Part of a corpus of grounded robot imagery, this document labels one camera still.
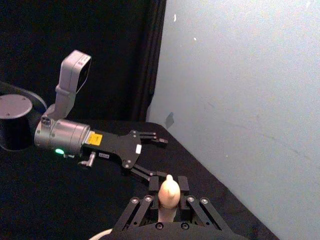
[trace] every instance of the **white wall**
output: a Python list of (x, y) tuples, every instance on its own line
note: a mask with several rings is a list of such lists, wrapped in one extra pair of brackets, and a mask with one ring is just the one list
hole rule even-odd
[(168, 0), (148, 120), (280, 239), (320, 239), (319, 0)]

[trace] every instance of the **screw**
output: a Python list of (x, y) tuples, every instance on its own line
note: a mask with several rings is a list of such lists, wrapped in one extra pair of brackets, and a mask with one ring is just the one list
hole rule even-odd
[(194, 199), (192, 196), (188, 196), (187, 200), (188, 200), (189, 202), (193, 202), (195, 199)]
[(202, 202), (203, 204), (207, 204), (207, 203), (208, 203), (208, 200), (205, 199), (205, 198), (203, 198), (203, 199), (201, 199), (201, 202)]
[(136, 204), (136, 203), (138, 202), (138, 198), (136, 198), (136, 197), (135, 197), (135, 198), (132, 198), (132, 199), (131, 199), (131, 202), (132, 202), (133, 204)]
[(42, 118), (41, 122), (42, 122), (44, 125), (47, 125), (47, 126), (50, 126), (50, 125), (51, 125), (51, 121), (50, 121), (50, 119), (48, 119), (48, 118)]
[(186, 223), (186, 222), (183, 222), (183, 223), (181, 224), (181, 228), (182, 228), (183, 230), (188, 230), (188, 229), (189, 229), (189, 224)]
[(158, 222), (156, 225), (155, 225), (155, 228), (158, 229), (158, 230), (161, 230), (164, 228), (164, 225), (162, 224), (162, 222)]
[(146, 196), (144, 198), (144, 200), (146, 200), (147, 202), (151, 202), (152, 201), (152, 197), (151, 196)]

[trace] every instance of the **black backdrop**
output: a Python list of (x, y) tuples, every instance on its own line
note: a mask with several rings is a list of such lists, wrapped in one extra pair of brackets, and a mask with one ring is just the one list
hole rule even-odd
[(60, 64), (92, 56), (68, 118), (144, 121), (158, 68), (165, 0), (4, 2), (0, 80), (55, 101)]

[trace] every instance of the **black tabletop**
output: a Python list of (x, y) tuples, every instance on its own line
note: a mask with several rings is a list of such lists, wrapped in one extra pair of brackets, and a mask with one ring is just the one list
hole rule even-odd
[[(155, 123), (81, 120), (92, 129), (125, 135), (157, 132), (166, 148), (143, 145), (137, 164), (188, 178), (190, 194), (207, 197), (230, 228), (254, 240), (277, 239), (237, 198), (168, 131)], [(34, 146), (18, 152), (0, 148), (0, 239), (87, 240), (112, 228), (132, 197), (148, 186), (121, 175), (118, 162), (96, 159), (90, 171), (77, 162)]]

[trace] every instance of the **bolt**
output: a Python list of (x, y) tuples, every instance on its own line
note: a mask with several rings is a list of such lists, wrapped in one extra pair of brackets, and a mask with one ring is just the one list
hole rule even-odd
[(188, 229), (189, 229), (189, 224), (186, 223), (186, 222), (183, 222), (183, 223), (181, 224), (181, 228), (182, 228), (183, 230), (188, 230)]
[(82, 167), (86, 167), (87, 166), (87, 161), (80, 161), (80, 162), (78, 162), (78, 165), (80, 165)]
[(49, 125), (51, 123), (50, 119), (45, 117), (41, 119), (41, 122), (45, 125)]
[(135, 197), (135, 198), (132, 198), (132, 199), (131, 199), (131, 202), (132, 202), (133, 204), (136, 204), (136, 203), (138, 202), (138, 198), (136, 198), (136, 197)]
[(151, 202), (152, 201), (152, 197), (151, 196), (146, 196), (144, 198), (144, 200), (146, 200), (147, 202)]
[(164, 228), (164, 225), (162, 224), (162, 222), (158, 222), (156, 225), (155, 225), (155, 228), (158, 229), (158, 230), (161, 230)]
[(203, 204), (207, 204), (207, 203), (208, 203), (208, 200), (205, 199), (205, 198), (203, 198), (203, 199), (201, 199), (201, 202), (202, 202)]
[(194, 199), (192, 196), (188, 196), (187, 200), (188, 200), (189, 202), (193, 202), (195, 199)]
[(96, 152), (91, 152), (91, 154), (90, 154), (90, 156), (89, 156), (89, 160), (87, 161), (87, 166), (88, 167), (92, 167), (92, 165), (94, 164), (94, 160), (95, 160), (95, 158), (96, 158)]

